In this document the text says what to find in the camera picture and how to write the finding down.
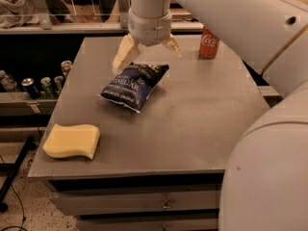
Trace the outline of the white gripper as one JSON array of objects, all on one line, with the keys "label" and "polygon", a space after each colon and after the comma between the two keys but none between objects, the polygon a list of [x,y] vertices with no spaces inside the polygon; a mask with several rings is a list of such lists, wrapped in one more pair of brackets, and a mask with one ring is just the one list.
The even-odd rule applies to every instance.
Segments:
[{"label": "white gripper", "polygon": [[139,43],[145,46],[162,44],[177,56],[182,49],[171,31],[171,13],[158,18],[142,18],[129,10],[129,34],[124,36],[113,61],[113,72],[121,72],[140,54]]}]

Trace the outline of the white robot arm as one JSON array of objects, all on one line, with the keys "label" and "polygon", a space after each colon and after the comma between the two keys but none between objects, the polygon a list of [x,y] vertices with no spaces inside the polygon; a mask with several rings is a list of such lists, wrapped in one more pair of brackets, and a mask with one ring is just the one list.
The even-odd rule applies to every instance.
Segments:
[{"label": "white robot arm", "polygon": [[280,94],[230,153],[219,231],[308,231],[307,8],[296,0],[131,0],[115,70],[140,45],[178,50],[169,4],[179,3]]}]

